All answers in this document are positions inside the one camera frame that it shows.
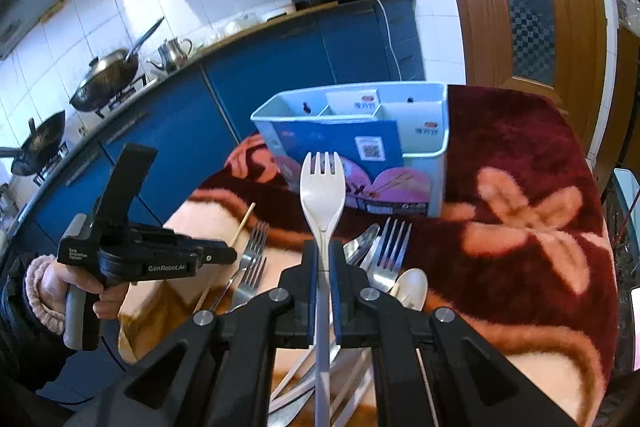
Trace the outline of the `person's left forearm sleeve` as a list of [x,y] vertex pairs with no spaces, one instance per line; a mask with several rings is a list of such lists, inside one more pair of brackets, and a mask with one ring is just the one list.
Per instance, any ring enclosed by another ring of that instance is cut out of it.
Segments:
[[34,395],[60,376],[73,354],[62,339],[64,315],[41,300],[38,284],[51,256],[17,257],[1,289],[1,388]]

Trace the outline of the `person's left hand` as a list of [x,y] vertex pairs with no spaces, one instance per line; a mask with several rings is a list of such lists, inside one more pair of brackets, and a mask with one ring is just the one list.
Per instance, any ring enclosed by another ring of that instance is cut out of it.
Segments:
[[116,319],[129,289],[128,283],[105,288],[86,270],[52,261],[44,270],[38,285],[41,302],[50,310],[64,312],[67,289],[70,286],[99,297],[93,303],[93,312],[101,320]]

